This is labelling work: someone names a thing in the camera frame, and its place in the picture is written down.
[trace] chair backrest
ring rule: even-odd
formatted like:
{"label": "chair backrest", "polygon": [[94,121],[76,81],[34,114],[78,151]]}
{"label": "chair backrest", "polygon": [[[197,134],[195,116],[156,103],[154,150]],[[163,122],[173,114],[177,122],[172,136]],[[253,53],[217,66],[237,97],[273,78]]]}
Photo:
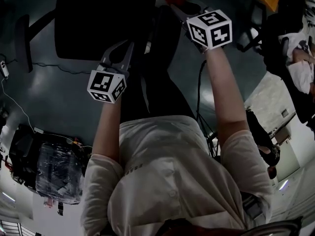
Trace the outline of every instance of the chair backrest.
{"label": "chair backrest", "polygon": [[278,36],[283,34],[283,23],[279,14],[273,14],[268,17],[267,22],[262,27],[262,50],[264,54],[264,63],[267,71],[279,76],[285,83],[297,116],[302,123],[309,121],[315,114],[315,104],[311,94],[300,92],[294,85],[290,73],[285,65],[283,48],[285,40],[280,44]]}

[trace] shirt button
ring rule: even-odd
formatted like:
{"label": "shirt button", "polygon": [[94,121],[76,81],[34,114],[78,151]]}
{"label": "shirt button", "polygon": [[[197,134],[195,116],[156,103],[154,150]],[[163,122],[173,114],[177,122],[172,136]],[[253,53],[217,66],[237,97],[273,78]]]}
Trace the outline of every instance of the shirt button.
{"label": "shirt button", "polygon": [[165,176],[166,177],[170,177],[171,175],[173,175],[173,173],[174,172],[172,170],[167,170],[166,173],[165,173]]}
{"label": "shirt button", "polygon": [[170,197],[174,197],[176,195],[176,191],[170,191],[168,194]]}

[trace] person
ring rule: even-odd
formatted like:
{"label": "person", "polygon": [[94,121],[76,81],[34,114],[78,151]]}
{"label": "person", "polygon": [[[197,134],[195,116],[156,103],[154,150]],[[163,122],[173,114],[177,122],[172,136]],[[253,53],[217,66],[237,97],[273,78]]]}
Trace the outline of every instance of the person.
{"label": "person", "polygon": [[280,160],[280,147],[272,143],[268,133],[260,125],[253,111],[247,109],[246,117],[259,153],[264,161],[269,165],[267,168],[269,178],[274,179],[277,176],[277,169],[275,166]]}
{"label": "person", "polygon": [[[103,106],[84,180],[86,236],[232,236],[270,220],[272,187],[231,67],[222,48],[206,59],[221,164],[167,68],[149,59],[138,69],[148,108],[135,70],[122,100]],[[259,202],[261,222],[243,209],[243,193]]]}
{"label": "person", "polygon": [[311,48],[303,31],[298,33],[292,32],[280,35],[280,43],[284,38],[288,38],[286,50],[286,67],[291,75],[296,88],[303,93],[311,94],[315,102],[314,87],[314,54],[315,45],[312,43]]}

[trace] clear plastic wrap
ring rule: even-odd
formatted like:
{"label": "clear plastic wrap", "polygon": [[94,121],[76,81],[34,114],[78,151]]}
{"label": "clear plastic wrap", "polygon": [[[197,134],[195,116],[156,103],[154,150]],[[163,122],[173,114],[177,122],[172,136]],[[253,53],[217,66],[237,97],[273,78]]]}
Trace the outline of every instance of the clear plastic wrap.
{"label": "clear plastic wrap", "polygon": [[37,163],[36,190],[65,204],[80,202],[81,164],[68,149],[43,144]]}

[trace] gray floor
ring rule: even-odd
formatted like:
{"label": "gray floor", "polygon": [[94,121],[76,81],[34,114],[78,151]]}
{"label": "gray floor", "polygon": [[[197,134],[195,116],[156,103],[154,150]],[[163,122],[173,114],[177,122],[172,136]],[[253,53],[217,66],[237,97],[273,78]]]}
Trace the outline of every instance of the gray floor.
{"label": "gray floor", "polygon": [[[29,14],[31,24],[45,13],[53,10],[56,0],[5,0],[10,11],[0,18],[0,53],[8,60],[15,58],[13,43],[14,24],[24,14]],[[221,9],[233,22],[234,41],[240,35],[243,22],[238,13],[244,13],[251,0],[192,0],[203,6]],[[241,94],[249,97],[266,73],[263,58],[249,50],[241,53],[235,43],[225,47]],[[54,21],[31,41],[33,62],[60,64],[72,71],[96,69],[97,62],[60,59],[56,55],[54,43]],[[169,68],[169,74],[184,94],[195,112],[197,104],[197,80],[204,57],[182,33],[178,49]],[[22,71],[16,62],[8,65],[9,79],[4,82],[6,93],[13,97],[30,116],[32,126],[50,132],[77,136],[85,144],[91,145],[94,139],[102,103],[92,100],[86,91],[88,75],[70,75],[54,67],[34,66],[32,73]],[[13,134],[20,123],[27,124],[27,118],[19,107],[5,95],[0,95],[10,112],[7,128],[3,129],[2,145],[9,148]],[[212,89],[206,70],[202,76],[201,113],[209,125],[215,129]]]}

